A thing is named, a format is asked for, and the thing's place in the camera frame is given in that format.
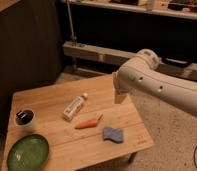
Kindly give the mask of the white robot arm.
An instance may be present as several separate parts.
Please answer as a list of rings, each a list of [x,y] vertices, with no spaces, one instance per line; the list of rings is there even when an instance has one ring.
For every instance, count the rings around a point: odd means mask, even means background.
[[[139,89],[197,117],[197,82],[156,71],[160,59],[142,49],[113,73],[115,97]]]

